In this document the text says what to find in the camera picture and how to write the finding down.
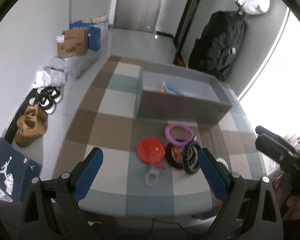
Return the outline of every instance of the black cable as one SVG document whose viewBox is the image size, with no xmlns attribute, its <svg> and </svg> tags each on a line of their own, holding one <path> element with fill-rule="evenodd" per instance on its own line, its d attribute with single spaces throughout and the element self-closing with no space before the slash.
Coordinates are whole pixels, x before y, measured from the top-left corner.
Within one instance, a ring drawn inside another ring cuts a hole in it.
<svg viewBox="0 0 300 240">
<path fill-rule="evenodd" d="M 141 234 L 141 235 L 134 235 L 134 236 L 145 236 L 145 235 L 148 235 L 149 233 L 152 232 L 152 230 L 154 229 L 154 222 L 158 222 L 158 223 L 164 223 L 164 224 L 172 224 L 172 225 L 178 225 L 181 229 L 183 229 L 185 232 L 187 232 L 188 234 L 191 234 L 193 236 L 198 236 L 198 237 L 201 237 L 203 236 L 205 233 L 202 233 L 202 234 L 195 234 L 195 233 L 192 233 L 190 231 L 188 231 L 187 229 L 185 229 L 182 225 L 180 225 L 179 223 L 175 223 L 175 222 L 165 222 L 165 221 L 159 221 L 159 220 L 156 220 L 156 219 L 152 219 L 152 226 L 150 228 L 150 230 L 144 234 Z"/>
<path fill-rule="evenodd" d="M 151 233 L 151 231 L 153 230 L 153 227 L 154 227 L 154 219 L 152 220 L 152 226 L 151 226 L 150 230 L 148 232 L 142 234 L 142 236 L 145 236 L 145 235 Z"/>
<path fill-rule="evenodd" d="M 185 229 L 182 225 L 180 225 L 179 223 L 175 223 L 175 222 L 165 222 L 165 221 L 159 221 L 159 220 L 156 220 L 156 219 L 153 219 L 153 221 L 156 221 L 156 222 L 159 222 L 159 223 L 165 223 L 165 224 L 172 224 L 172 225 L 178 225 L 180 228 L 182 228 L 184 231 L 186 231 L 188 234 L 191 234 L 193 236 L 202 236 L 202 234 L 200 235 L 197 235 L 195 233 L 192 233 L 190 231 L 188 231 L 187 229 Z"/>
</svg>

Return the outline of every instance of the gray storage box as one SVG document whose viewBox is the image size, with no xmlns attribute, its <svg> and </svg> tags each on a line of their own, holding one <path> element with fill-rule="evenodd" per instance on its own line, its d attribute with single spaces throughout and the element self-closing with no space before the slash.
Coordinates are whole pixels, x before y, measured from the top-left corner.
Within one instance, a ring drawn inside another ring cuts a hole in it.
<svg viewBox="0 0 300 240">
<path fill-rule="evenodd" d="M 163 82 L 184 95 L 157 92 Z M 232 104 L 218 80 L 208 74 L 142 62 L 137 85 L 137 117 L 217 124 Z"/>
</svg>

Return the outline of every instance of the jumpman logo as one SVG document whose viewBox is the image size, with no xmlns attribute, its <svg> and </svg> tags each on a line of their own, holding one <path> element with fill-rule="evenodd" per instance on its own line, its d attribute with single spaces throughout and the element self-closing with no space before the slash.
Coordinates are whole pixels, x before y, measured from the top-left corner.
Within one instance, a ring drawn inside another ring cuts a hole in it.
<svg viewBox="0 0 300 240">
<path fill-rule="evenodd" d="M 8 165 L 9 165 L 9 162 L 11 161 L 11 159 L 12 159 L 12 157 L 10 156 L 9 161 L 6 162 L 6 164 L 1 167 L 2 171 L 0 171 L 0 173 L 3 173 L 5 175 L 5 177 L 6 177 L 6 179 L 8 178 L 8 176 L 7 176 L 7 168 L 8 168 Z"/>
</svg>

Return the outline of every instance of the purple ring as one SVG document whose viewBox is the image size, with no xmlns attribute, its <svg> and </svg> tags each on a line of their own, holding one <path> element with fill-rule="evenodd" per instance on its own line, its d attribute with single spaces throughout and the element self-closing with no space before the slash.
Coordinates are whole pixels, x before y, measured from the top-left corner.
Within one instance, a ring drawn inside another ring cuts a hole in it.
<svg viewBox="0 0 300 240">
<path fill-rule="evenodd" d="M 184 130 L 186 130 L 188 133 L 189 133 L 189 136 L 190 136 L 190 139 L 187 140 L 187 141 L 184 141 L 184 142 L 178 142 L 176 141 L 175 139 L 173 139 L 170 135 L 170 130 L 174 127 L 178 127 L 178 128 L 182 128 Z M 171 125 L 168 125 L 167 128 L 165 129 L 164 131 L 164 134 L 167 138 L 167 140 L 172 143 L 173 145 L 175 146 L 178 146 L 178 147 L 182 147 L 182 146 L 186 146 L 189 142 L 191 142 L 194 138 L 194 133 L 193 131 L 190 129 L 190 127 L 184 125 L 184 124 L 171 124 Z"/>
</svg>

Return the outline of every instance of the cardboard box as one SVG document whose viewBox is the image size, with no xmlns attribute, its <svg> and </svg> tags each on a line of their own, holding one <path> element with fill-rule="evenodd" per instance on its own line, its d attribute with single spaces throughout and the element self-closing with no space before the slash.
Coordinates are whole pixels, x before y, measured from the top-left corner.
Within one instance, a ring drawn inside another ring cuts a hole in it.
<svg viewBox="0 0 300 240">
<path fill-rule="evenodd" d="M 14 202 L 23 201 L 31 180 L 39 177 L 41 168 L 0 138 L 0 189 Z"/>
<path fill-rule="evenodd" d="M 183 95 L 157 92 L 162 83 Z M 142 62 L 137 85 L 137 117 L 217 124 L 232 104 L 211 75 L 173 65 Z"/>
<path fill-rule="evenodd" d="M 59 58 L 83 56 L 88 51 L 88 29 L 73 29 L 63 31 L 57 37 Z"/>
<path fill-rule="evenodd" d="M 69 29 L 87 28 L 88 29 L 88 48 L 93 51 L 100 49 L 101 29 L 94 27 L 90 23 L 72 23 Z"/>
</svg>

